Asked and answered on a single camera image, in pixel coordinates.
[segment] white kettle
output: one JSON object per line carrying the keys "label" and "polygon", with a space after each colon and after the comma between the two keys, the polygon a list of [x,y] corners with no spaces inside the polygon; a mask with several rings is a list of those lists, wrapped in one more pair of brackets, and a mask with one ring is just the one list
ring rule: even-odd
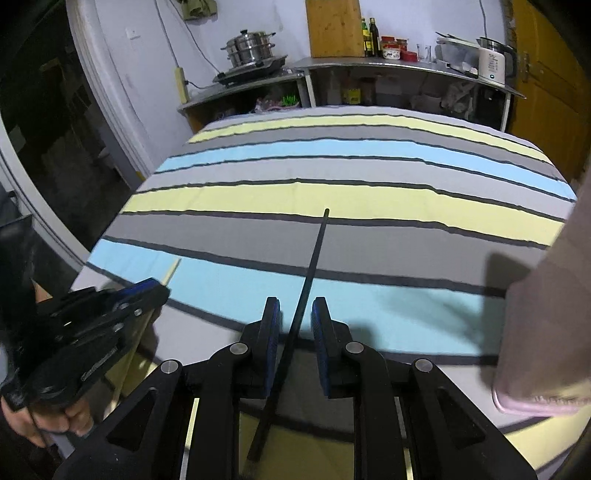
{"label": "white kettle", "polygon": [[[505,78],[515,76],[517,72],[517,52],[507,45],[481,37],[478,40],[478,76],[487,82],[505,86]],[[505,54],[513,58],[512,70],[509,75],[505,74]]]}

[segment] wooden cutting board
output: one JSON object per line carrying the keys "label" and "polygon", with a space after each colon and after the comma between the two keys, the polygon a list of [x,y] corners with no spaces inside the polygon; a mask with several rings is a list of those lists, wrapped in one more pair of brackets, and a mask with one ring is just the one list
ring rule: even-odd
{"label": "wooden cutting board", "polygon": [[359,0],[306,0],[313,57],[363,57]]}

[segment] pot lid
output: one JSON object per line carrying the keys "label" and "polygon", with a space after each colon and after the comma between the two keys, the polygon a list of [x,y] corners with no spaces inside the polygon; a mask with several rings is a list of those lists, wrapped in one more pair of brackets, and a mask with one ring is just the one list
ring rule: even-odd
{"label": "pot lid", "polygon": [[228,40],[228,42],[226,42],[226,46],[230,47],[234,44],[236,44],[237,42],[240,41],[245,41],[245,40],[255,40],[258,41],[259,43],[262,43],[262,37],[269,37],[270,35],[263,32],[263,31],[258,31],[258,32],[249,32],[248,30],[240,30],[240,35],[231,38],[230,40]]}

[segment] stainless steel pot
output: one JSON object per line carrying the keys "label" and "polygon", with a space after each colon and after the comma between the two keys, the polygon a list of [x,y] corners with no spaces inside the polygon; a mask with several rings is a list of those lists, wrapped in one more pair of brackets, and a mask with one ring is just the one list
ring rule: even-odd
{"label": "stainless steel pot", "polygon": [[240,35],[228,40],[226,47],[222,47],[221,50],[228,52],[232,67],[254,64],[273,56],[271,49],[275,44],[269,41],[273,35],[275,32],[267,34],[241,30]]}

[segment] red container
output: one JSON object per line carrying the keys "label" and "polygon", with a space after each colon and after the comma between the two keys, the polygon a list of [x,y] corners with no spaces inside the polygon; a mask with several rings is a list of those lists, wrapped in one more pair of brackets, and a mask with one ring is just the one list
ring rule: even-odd
{"label": "red container", "polygon": [[408,50],[401,50],[400,51],[400,60],[404,60],[404,61],[418,61],[417,52],[415,52],[415,51],[408,51]]}

